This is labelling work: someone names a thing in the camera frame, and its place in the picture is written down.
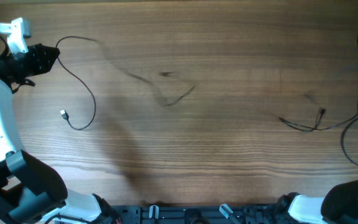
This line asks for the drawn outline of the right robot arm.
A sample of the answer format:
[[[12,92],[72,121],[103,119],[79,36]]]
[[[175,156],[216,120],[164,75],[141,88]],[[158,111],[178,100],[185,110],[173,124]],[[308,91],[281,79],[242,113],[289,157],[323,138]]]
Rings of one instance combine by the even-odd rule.
[[[341,150],[346,159],[358,167],[345,148],[346,133],[356,122],[358,99],[356,114],[329,129],[345,126],[340,137]],[[358,223],[358,180],[333,187],[323,198],[298,193],[283,195],[272,208],[273,223]]]

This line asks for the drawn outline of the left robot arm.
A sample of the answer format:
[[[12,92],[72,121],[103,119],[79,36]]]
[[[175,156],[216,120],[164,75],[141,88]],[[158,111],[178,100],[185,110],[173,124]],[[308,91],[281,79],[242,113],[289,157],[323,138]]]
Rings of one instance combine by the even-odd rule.
[[[0,222],[121,223],[122,217],[100,196],[68,190],[56,170],[31,156],[19,135],[13,96],[32,77],[49,72],[57,47],[28,46],[23,19],[0,23]]]

